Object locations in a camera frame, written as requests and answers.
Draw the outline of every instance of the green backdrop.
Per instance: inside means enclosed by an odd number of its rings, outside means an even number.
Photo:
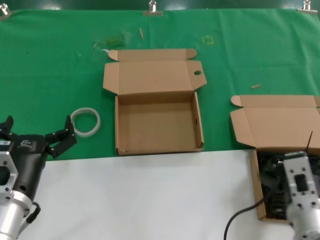
[[[22,10],[0,21],[0,122],[17,134],[61,129],[66,115],[96,109],[101,128],[59,159],[116,155],[114,94],[103,90],[102,49],[195,48],[207,85],[198,91],[206,151],[244,149],[235,140],[233,95],[319,95],[320,24],[292,9],[165,11]],[[80,130],[93,117],[76,121]]]

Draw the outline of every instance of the wooden stick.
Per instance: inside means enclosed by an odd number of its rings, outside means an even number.
[[[253,85],[251,88],[252,89],[256,89],[256,88],[259,88],[259,87],[261,87],[261,84]]]
[[[141,36],[142,40],[144,40],[144,34],[143,34],[143,32],[142,32],[141,27],[139,28],[139,31],[140,31],[140,36]]]

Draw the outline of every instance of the white ring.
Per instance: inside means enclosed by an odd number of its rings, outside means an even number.
[[[82,131],[79,131],[77,128],[76,128],[76,125],[75,125],[75,120],[74,118],[77,116],[77,115],[80,115],[80,114],[87,114],[87,113],[90,113],[90,114],[94,114],[95,117],[96,117],[96,125],[95,127],[91,130],[91,131],[88,131],[88,132],[82,132]],[[96,110],[94,110],[93,108],[90,108],[90,107],[83,107],[83,108],[79,108],[77,110],[75,110],[71,116],[71,122],[73,123],[73,127],[74,127],[74,132],[80,136],[80,137],[83,137],[83,138],[87,138],[87,137],[90,137],[92,136],[93,134],[95,134],[98,129],[100,128],[100,116],[98,114],[98,112]]]

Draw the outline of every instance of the white table surface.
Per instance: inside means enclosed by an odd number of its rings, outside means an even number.
[[[254,203],[250,150],[47,162],[42,208],[19,240],[222,240]],[[252,210],[228,240],[292,240]]]

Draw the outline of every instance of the cardboard box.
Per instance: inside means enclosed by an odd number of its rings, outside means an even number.
[[[263,198],[257,152],[304,151],[311,132],[309,152],[320,154],[320,96],[235,95],[231,102],[241,109],[231,112],[236,140],[255,147],[251,173],[255,201]],[[265,204],[256,208],[260,220],[267,218]]]
[[[199,152],[197,93],[207,83],[195,49],[111,50],[103,88],[115,97],[118,155]]]

